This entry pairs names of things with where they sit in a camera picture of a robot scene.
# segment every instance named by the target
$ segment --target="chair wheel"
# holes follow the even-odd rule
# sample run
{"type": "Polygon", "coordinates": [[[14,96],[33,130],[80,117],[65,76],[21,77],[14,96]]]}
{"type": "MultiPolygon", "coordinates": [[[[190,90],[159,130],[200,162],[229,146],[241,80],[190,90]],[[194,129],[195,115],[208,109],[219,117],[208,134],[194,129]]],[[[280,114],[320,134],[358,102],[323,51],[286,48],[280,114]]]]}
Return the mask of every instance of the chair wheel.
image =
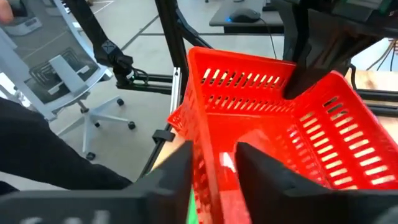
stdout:
{"type": "Polygon", "coordinates": [[[119,106],[123,106],[124,105],[124,101],[122,99],[118,99],[117,103],[119,106]]]}
{"type": "Polygon", "coordinates": [[[95,159],[95,157],[96,157],[96,155],[95,155],[94,153],[92,153],[92,152],[89,152],[89,153],[86,155],[86,159],[87,159],[88,161],[93,161],[93,160],[95,159]]]}
{"type": "Polygon", "coordinates": [[[136,128],[136,124],[132,121],[129,122],[129,129],[133,130],[134,128],[136,128]]]}

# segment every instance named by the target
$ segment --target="chair backrest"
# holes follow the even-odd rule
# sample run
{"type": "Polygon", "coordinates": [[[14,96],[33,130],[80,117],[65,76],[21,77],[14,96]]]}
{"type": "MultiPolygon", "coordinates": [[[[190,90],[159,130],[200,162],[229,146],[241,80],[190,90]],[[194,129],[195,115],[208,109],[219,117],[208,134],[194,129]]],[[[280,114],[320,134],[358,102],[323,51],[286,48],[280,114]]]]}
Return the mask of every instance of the chair backrest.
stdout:
{"type": "Polygon", "coordinates": [[[0,26],[0,70],[47,119],[107,70],[73,25],[61,0],[23,0],[28,16],[0,26]]]}

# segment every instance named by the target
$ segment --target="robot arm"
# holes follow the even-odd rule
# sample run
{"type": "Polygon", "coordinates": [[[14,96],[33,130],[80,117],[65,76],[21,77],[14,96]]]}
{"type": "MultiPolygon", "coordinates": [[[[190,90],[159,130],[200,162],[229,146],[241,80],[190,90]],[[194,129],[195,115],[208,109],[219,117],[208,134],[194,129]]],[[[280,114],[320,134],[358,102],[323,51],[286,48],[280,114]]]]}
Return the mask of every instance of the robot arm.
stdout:
{"type": "Polygon", "coordinates": [[[284,97],[295,98],[383,37],[398,37],[390,0],[273,0],[285,25],[284,59],[297,63],[284,97]]]}

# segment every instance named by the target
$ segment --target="black sleeve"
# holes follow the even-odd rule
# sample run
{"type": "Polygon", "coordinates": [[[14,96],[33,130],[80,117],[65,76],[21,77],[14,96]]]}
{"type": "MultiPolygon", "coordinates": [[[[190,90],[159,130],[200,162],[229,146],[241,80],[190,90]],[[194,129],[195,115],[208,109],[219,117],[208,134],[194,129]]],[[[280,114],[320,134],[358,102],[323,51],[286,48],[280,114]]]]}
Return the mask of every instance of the black sleeve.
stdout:
{"type": "Polygon", "coordinates": [[[131,184],[80,157],[44,119],[0,122],[0,142],[0,171],[8,174],[70,190],[119,190],[131,184]]]}

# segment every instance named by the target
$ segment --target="wooden surface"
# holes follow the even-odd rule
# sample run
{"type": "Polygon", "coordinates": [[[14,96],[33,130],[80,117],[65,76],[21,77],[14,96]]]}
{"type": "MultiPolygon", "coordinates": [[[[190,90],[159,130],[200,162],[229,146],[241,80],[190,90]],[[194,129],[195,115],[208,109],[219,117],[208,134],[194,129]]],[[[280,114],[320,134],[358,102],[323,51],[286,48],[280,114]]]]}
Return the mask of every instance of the wooden surface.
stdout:
{"type": "MultiPolygon", "coordinates": [[[[346,79],[349,81],[351,72],[347,73],[346,79]]],[[[396,90],[398,91],[398,72],[373,72],[373,71],[357,71],[356,86],[363,89],[374,90],[396,90]]],[[[389,132],[395,142],[398,142],[398,118],[378,117],[380,123],[389,132]]],[[[158,158],[152,169],[155,169],[168,156],[173,153],[182,143],[184,139],[176,134],[173,142],[165,142],[158,158]]]]}

